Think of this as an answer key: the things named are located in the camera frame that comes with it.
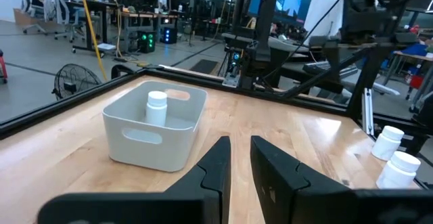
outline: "computer monitor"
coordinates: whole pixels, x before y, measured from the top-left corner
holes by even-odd
[[[311,0],[277,0],[273,20],[304,26]],[[248,15],[257,17],[261,0],[250,0]]]

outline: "concrete floor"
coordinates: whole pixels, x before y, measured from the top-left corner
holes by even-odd
[[[184,39],[172,45],[157,43],[155,52],[136,55],[136,58],[151,64],[175,65],[184,69],[192,68],[202,59],[222,62],[225,55],[224,45],[210,39],[204,42],[200,39],[201,37],[196,37],[191,42],[192,46]],[[85,42],[75,41],[75,44],[84,45]],[[32,31],[29,31],[29,35],[23,35],[22,30],[15,24],[0,22],[0,49],[5,54],[9,75],[8,84],[0,84],[0,122],[55,102],[55,96],[51,94],[54,77],[65,64],[82,65],[103,80],[95,55],[88,51],[72,53],[72,44],[67,39],[60,38],[56,41],[53,35],[38,35]],[[119,64],[112,58],[112,55],[106,55],[102,59],[108,76],[111,68]],[[280,82],[282,89],[294,85],[290,79],[282,79]],[[410,118],[408,108],[411,102],[404,100],[407,85],[390,81],[388,86],[399,91],[401,95],[374,93],[374,111]],[[433,161],[433,141],[429,140],[421,152]],[[419,175],[423,181],[433,183],[432,170],[426,164],[421,166],[419,172],[422,174]]]

